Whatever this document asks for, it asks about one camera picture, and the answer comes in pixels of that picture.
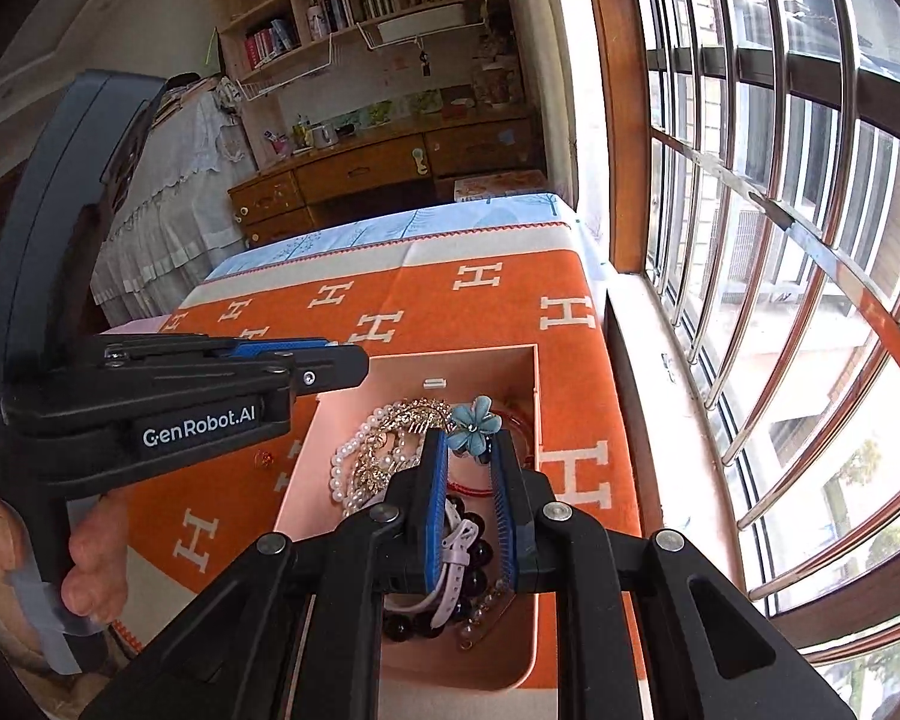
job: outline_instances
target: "screw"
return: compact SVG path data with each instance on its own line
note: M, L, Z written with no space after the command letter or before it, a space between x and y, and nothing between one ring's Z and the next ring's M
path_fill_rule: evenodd
M573 509L559 501L551 501L543 507L543 517L553 519L556 522L566 522L570 519L571 514L573 514Z
M683 536L677 531L660 531L656 535L656 545L667 552L679 552L685 543Z
M287 537L283 533L264 533L257 539L257 552L261 555L279 555L287 546Z
M374 522L379 522L381 525L386 522L393 522L397 517L400 517L400 509L397 509L391 503L378 503L370 509L370 519Z

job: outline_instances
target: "blue flower hair clip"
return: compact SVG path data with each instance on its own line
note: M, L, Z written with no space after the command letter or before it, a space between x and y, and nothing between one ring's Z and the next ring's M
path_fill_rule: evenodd
M449 437L450 448L458 455L466 452L484 465L490 461L481 458L487 451L487 436L503 427L503 420L490 413L492 403L486 395L478 395L472 406L453 406L450 412L450 421L457 426Z

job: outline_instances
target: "pink plastic bin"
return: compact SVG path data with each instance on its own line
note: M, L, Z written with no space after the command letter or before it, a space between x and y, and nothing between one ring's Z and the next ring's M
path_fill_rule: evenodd
M446 387L424 389L424 380L434 379L444 379ZM515 403L533 414L536 435L532 451L538 464L538 384L536 346L370 358L370 374L360 386L327 392L317 399L317 413L290 476L275 529L301 541L336 528L341 508L331 500L327 485L330 458L375 408L399 398L432 397L463 403L485 394L495 402ZM349 471L346 464L344 471ZM450 476L471 488L490 486L487 470L470 459L452 459ZM468 498L466 504L485 519L485 538L496 548L493 498ZM499 576L496 557L487 567L487 576L490 581ZM457 637L450 628L435 640L384 640L382 674L446 688L515 688L533 669L537 612L535 596L515 598L487 637L467 652L458 650Z

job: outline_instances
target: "orange blanket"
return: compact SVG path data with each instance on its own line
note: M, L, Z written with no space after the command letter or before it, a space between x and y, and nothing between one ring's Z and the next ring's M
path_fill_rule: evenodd
M639 532L610 360L563 223L388 242L227 276L197 288L163 332L319 336L360 343L371 356L535 343L540 469L558 498L607 527ZM121 621L131 642L146 643L166 622L149 619L154 605L141 593L162 589L185 603L271 529L315 405L314 397L298 400L287 437L137 485L131 603ZM556 684L548 596L525 686Z

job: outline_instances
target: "white lace cloth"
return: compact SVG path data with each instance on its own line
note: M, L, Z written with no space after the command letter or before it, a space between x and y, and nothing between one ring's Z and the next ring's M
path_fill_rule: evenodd
M151 132L91 281L111 325L172 312L245 249L227 190L254 170L239 121L212 92Z

